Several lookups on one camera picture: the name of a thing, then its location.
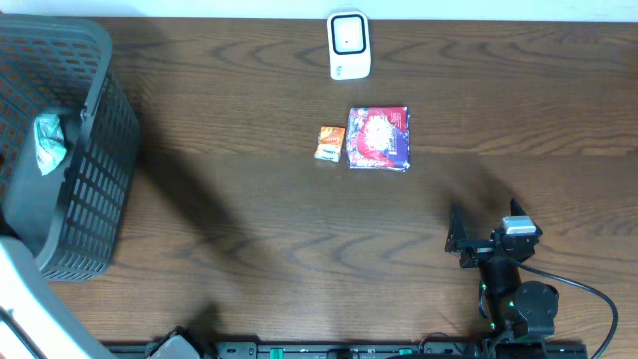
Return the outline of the purple pantyliner pack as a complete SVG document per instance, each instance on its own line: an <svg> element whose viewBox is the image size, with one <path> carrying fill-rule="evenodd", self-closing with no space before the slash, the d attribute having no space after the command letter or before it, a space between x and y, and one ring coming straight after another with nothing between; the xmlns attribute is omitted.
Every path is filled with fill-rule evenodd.
<svg viewBox="0 0 638 359"><path fill-rule="evenodd" d="M351 108L346 155L351 169L404 172L410 166L407 107Z"/></svg>

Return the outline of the small orange snack pack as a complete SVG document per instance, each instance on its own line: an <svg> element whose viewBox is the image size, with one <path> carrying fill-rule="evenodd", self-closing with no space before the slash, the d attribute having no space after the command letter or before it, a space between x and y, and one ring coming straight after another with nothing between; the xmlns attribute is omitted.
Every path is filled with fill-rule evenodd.
<svg viewBox="0 0 638 359"><path fill-rule="evenodd" d="M342 154L345 128L322 126L318 136L314 158L338 163Z"/></svg>

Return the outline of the mint green wipes pack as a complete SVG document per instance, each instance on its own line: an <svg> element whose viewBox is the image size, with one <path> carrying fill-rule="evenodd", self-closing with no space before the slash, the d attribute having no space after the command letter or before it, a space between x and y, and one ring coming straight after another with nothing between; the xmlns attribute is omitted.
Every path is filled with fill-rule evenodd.
<svg viewBox="0 0 638 359"><path fill-rule="evenodd" d="M42 113L33 124L35 157L42 176L52 172L64 159L67 149L57 114Z"/></svg>

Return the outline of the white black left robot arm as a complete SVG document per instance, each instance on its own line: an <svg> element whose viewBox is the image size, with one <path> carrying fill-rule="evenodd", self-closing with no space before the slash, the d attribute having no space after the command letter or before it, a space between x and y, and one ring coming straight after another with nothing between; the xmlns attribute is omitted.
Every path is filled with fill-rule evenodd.
<svg viewBox="0 0 638 359"><path fill-rule="evenodd" d="M47 284L27 247L1 238L1 356L10 358L202 359L183 331L157 344L100 343Z"/></svg>

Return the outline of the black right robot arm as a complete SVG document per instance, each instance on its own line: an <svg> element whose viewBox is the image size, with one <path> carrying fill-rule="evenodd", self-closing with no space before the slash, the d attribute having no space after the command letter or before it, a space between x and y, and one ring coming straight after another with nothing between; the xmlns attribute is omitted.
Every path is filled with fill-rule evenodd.
<svg viewBox="0 0 638 359"><path fill-rule="evenodd" d="M488 239L470 238L461 211L454 206L445 252L460 256L459 267L480 272L479 309L497 333L512 340L542 339L555 333L559 294L555 287L523 282L522 264L535 255L542 230L516 200Z"/></svg>

